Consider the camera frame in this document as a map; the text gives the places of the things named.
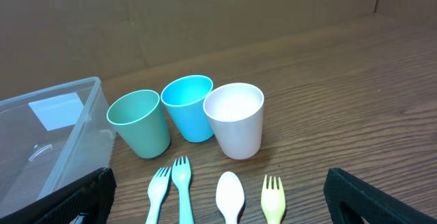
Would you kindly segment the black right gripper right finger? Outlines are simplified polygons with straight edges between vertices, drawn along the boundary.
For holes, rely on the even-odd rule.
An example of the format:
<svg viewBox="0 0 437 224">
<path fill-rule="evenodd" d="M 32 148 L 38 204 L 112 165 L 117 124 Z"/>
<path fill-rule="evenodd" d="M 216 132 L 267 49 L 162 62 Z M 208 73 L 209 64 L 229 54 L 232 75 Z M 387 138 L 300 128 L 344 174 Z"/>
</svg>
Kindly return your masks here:
<svg viewBox="0 0 437 224">
<path fill-rule="evenodd" d="M 341 168 L 328 170 L 323 191 L 334 224 L 436 224 L 436 219 Z"/>
</svg>

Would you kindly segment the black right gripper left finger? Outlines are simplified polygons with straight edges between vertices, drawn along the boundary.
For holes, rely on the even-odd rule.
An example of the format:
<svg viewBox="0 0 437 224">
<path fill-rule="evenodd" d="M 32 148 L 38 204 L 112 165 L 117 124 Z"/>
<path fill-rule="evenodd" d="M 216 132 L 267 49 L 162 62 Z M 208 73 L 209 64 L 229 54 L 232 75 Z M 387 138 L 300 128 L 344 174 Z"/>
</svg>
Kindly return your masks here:
<svg viewBox="0 0 437 224">
<path fill-rule="evenodd" d="M 106 223 L 117 187 L 113 170 L 101 167 L 1 218 L 4 223 Z"/>
</svg>

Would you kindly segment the clear plastic container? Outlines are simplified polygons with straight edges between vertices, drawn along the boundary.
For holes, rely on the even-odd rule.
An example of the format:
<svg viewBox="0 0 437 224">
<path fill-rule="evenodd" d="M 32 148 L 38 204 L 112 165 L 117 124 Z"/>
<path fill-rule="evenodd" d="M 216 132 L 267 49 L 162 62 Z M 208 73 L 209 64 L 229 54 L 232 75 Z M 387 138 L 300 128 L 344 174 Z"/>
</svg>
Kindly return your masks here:
<svg viewBox="0 0 437 224">
<path fill-rule="evenodd" d="M 29 103 L 73 92 L 84 105 L 76 124 L 47 131 Z M 115 140 L 108 108 L 94 76 L 1 101 L 2 216 L 108 166 Z"/>
</svg>

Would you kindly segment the green plastic cup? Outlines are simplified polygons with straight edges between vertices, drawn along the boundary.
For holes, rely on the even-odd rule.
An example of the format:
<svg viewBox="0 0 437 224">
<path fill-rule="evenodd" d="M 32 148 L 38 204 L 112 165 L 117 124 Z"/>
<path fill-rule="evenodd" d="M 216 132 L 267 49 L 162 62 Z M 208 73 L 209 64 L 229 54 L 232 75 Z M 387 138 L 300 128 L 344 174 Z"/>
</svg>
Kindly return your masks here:
<svg viewBox="0 0 437 224">
<path fill-rule="evenodd" d="M 117 99 L 107 120 L 140 158 L 155 158 L 170 145 L 160 95 L 154 90 L 141 89 Z"/>
</svg>

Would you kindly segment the yellow plastic fork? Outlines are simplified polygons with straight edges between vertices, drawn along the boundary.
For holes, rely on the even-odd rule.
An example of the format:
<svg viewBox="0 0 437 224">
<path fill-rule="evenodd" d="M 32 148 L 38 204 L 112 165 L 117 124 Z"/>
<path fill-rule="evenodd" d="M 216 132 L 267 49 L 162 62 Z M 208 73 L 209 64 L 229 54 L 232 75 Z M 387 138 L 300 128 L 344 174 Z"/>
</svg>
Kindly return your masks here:
<svg viewBox="0 0 437 224">
<path fill-rule="evenodd" d="M 280 224 L 285 213 L 285 193 L 280 177 L 264 177 L 261 206 L 267 224 Z"/>
</svg>

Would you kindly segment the blue plastic cup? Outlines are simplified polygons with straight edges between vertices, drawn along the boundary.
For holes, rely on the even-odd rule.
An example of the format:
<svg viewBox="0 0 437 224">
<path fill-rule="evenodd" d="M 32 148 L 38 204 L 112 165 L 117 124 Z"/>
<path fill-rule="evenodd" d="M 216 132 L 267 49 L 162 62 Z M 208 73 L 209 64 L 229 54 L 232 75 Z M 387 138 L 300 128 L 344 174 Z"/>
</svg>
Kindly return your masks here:
<svg viewBox="0 0 437 224">
<path fill-rule="evenodd" d="M 191 143 L 200 143 L 213 136 L 203 109 L 206 96 L 212 91 L 212 79 L 190 75 L 169 83 L 160 98 L 182 136 Z"/>
</svg>

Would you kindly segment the pink plastic cup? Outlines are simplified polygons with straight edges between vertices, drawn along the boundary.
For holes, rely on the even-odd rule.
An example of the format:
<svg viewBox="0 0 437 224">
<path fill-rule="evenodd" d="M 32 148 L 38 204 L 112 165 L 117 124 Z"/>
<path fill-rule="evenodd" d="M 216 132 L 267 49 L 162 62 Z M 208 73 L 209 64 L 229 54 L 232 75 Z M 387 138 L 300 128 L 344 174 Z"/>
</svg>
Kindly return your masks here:
<svg viewBox="0 0 437 224">
<path fill-rule="evenodd" d="M 248 83 L 217 87 L 203 102 L 223 153 L 236 160 L 255 155 L 262 143 L 264 94 Z"/>
</svg>

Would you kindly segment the light blue plastic fork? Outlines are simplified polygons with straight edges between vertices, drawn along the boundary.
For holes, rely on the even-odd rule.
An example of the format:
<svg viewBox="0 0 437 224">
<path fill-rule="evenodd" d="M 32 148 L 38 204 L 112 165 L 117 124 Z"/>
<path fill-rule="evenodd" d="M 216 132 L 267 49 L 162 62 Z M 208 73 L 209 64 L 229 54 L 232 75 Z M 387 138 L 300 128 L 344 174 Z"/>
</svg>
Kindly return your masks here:
<svg viewBox="0 0 437 224">
<path fill-rule="evenodd" d="M 160 207 L 169 188 L 171 167 L 161 167 L 151 179 L 147 188 L 150 209 L 145 224 L 157 224 Z"/>
</svg>

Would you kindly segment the teal plastic fork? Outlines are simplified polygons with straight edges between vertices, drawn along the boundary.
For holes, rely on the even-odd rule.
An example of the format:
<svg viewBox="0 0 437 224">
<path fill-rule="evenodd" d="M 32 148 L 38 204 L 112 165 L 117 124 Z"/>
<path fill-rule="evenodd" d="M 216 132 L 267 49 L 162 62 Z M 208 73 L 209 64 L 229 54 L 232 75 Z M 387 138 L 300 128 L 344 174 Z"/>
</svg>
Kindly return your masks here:
<svg viewBox="0 0 437 224">
<path fill-rule="evenodd" d="M 171 179 L 179 193 L 179 224 L 194 223 L 189 193 L 191 176 L 188 156 L 176 158 L 171 170 Z"/>
</svg>

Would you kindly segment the white plastic spoon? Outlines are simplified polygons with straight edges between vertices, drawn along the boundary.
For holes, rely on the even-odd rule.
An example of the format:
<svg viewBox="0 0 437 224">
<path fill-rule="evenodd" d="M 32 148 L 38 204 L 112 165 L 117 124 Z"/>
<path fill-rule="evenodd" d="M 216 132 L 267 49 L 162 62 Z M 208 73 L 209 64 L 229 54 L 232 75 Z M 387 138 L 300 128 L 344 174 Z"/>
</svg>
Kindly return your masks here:
<svg viewBox="0 0 437 224">
<path fill-rule="evenodd" d="M 231 171 L 223 173 L 216 188 L 216 205 L 226 224 L 238 223 L 244 201 L 244 190 L 237 175 Z"/>
</svg>

